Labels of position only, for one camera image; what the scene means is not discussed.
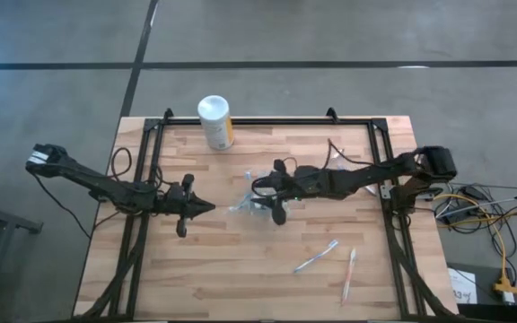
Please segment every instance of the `wire bundle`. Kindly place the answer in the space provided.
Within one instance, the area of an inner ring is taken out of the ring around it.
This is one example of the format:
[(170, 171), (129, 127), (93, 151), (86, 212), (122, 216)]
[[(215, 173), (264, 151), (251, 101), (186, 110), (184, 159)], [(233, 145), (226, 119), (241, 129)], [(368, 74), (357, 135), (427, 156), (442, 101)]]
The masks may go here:
[[(470, 187), (480, 188), (480, 193), (484, 196), (485, 202), (487, 201), (488, 203), (480, 204), (477, 200), (468, 196), (463, 196), (460, 193), (462, 189)], [(508, 210), (505, 210), (500, 206), (500, 203), (513, 201), (514, 199), (495, 201), (488, 187), (478, 184), (465, 186), (454, 185), (454, 187), (449, 186), (449, 188), (449, 194), (440, 194), (434, 198), (434, 200), (445, 198), (445, 200), (433, 210), (436, 215), (436, 220), (443, 223), (439, 224), (438, 227), (447, 228), (460, 234), (472, 234), (486, 229), (490, 234), (490, 239), (495, 252), (502, 258), (502, 276), (506, 276), (506, 264), (508, 264), (513, 271), (512, 285), (515, 286), (517, 282), (517, 271), (510, 258), (516, 253), (517, 241), (508, 220), (510, 217), (517, 215), (517, 206)], [(461, 210), (467, 212), (465, 209), (469, 209), (469, 207), (460, 205), (458, 201), (465, 201), (476, 207), (474, 209), (474, 214), (470, 216), (473, 217), (473, 219), (453, 222), (451, 216), (445, 216), (446, 214), (460, 213)], [(483, 205), (487, 205), (489, 210), (486, 210)], [(507, 228), (513, 242), (513, 249), (509, 253), (506, 252), (504, 239), (501, 234), (504, 226)]]

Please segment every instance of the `plastic container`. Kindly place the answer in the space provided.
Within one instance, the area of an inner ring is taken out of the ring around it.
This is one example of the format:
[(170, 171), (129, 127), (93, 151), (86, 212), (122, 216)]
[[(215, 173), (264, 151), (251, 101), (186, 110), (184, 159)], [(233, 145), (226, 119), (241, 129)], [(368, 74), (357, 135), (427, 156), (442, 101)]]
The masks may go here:
[(234, 142), (229, 102), (222, 96), (209, 95), (198, 103), (198, 117), (211, 148), (227, 149)]

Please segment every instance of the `butcher block tabletop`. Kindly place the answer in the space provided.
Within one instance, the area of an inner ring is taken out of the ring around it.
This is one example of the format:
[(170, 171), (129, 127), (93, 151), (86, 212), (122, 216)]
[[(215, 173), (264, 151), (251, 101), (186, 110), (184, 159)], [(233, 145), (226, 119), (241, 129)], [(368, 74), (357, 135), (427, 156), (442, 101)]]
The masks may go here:
[[(409, 117), (385, 118), (395, 155), (416, 148)], [(122, 118), (114, 144), (114, 149), (128, 148), (134, 161), (144, 120)], [(184, 239), (175, 233), (177, 215), (161, 214), (150, 219), (135, 319), (399, 319), (378, 197), (359, 189), (344, 201), (291, 201), (287, 222), (282, 226), (273, 223), (268, 211), (230, 208), (249, 193), (250, 180), (245, 179), (245, 172), (256, 178), (272, 170), (274, 159), (290, 156), (299, 165), (320, 167), (326, 158), (328, 139), (344, 149), (349, 158), (372, 162), (367, 128), (255, 125), (234, 126), (233, 130), (234, 145), (216, 151), (206, 145), (201, 126), (164, 128), (159, 157), (164, 179), (181, 181), (186, 173), (193, 174), (197, 196), (214, 203), (216, 209), (188, 221)], [(152, 148), (147, 152), (146, 166)], [(362, 167), (345, 161), (334, 163), (329, 167)], [(118, 171), (125, 169), (127, 158), (118, 157), (115, 166)], [(294, 161), (288, 160), (286, 166), (292, 172)], [(135, 165), (121, 179), (132, 180), (134, 169)], [(102, 204), (96, 222), (114, 212), (113, 205)], [(425, 211), (416, 211), (411, 217), (418, 271), (443, 304), (457, 312), (434, 218)], [(120, 214), (93, 232), (74, 314), (88, 310), (115, 274), (124, 223), (125, 215)], [(332, 240), (338, 240), (335, 249), (293, 273)], [(341, 306), (352, 248), (356, 249), (356, 260), (350, 293)], [(408, 279), (405, 285), (412, 303)], [(122, 310), (127, 286), (119, 306)]]

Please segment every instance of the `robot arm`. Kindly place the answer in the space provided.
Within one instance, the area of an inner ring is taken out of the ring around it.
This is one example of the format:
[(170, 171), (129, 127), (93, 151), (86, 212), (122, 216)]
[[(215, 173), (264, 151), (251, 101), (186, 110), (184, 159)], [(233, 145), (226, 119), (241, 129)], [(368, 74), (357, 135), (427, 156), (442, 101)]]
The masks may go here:
[[(359, 188), (400, 176), (412, 178), (405, 185), (390, 191), (392, 211), (412, 213), (416, 196), (428, 190), (433, 183), (448, 182), (456, 176), (450, 151), (438, 146), (418, 148), (359, 170), (299, 166), (291, 176), (281, 160), (275, 161), (274, 168), (267, 177), (253, 182), (253, 191), (261, 197), (253, 198), (252, 201), (271, 208), (273, 220), (279, 225), (286, 221), (283, 202), (288, 199), (323, 197), (342, 200)], [(256, 188), (273, 188), (275, 194), (261, 195)]]
[(177, 234), (187, 234), (185, 222), (215, 209), (215, 205), (198, 198), (192, 192), (195, 178), (185, 175), (182, 183), (171, 183), (167, 192), (160, 194), (154, 184), (114, 180), (91, 170), (69, 157), (65, 148), (53, 144), (36, 144), (25, 164), (25, 169), (45, 178), (63, 177), (89, 189), (97, 201), (109, 200), (122, 213), (178, 214)]

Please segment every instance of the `black floor line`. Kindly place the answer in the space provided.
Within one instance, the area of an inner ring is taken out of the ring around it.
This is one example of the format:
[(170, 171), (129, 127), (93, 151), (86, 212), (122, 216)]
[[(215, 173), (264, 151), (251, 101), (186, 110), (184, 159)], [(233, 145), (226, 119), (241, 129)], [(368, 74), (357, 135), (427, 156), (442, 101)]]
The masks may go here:
[(0, 70), (124, 70), (133, 63), (0, 63)]
[(475, 61), (255, 61), (146, 62), (145, 70), (308, 69), (308, 68), (466, 68), (517, 67), (517, 60)]
[(1, 63), (0, 70), (126, 70), (136, 85), (140, 70), (309, 69), (309, 68), (482, 68), (517, 67), (517, 60), (461, 61), (232, 61), (137, 63)]
[(147, 16), (145, 18), (145, 25), (143, 26), (143, 33), (139, 40), (139, 47), (136, 50), (135, 63), (133, 70), (131, 71), (131, 77), (125, 91), (125, 98), (123, 99), (123, 105), (119, 112), (120, 117), (128, 117), (131, 113), (131, 106), (133, 105), (133, 99), (135, 98), (136, 85), (139, 82), (139, 75), (141, 74), (140, 64), (143, 63), (145, 58), (145, 52), (147, 50), (147, 44), (149, 43), (149, 35), (151, 34), (151, 28), (153, 27), (154, 15), (157, 10), (159, 0), (151, 0), (149, 3), (149, 9), (147, 10)]

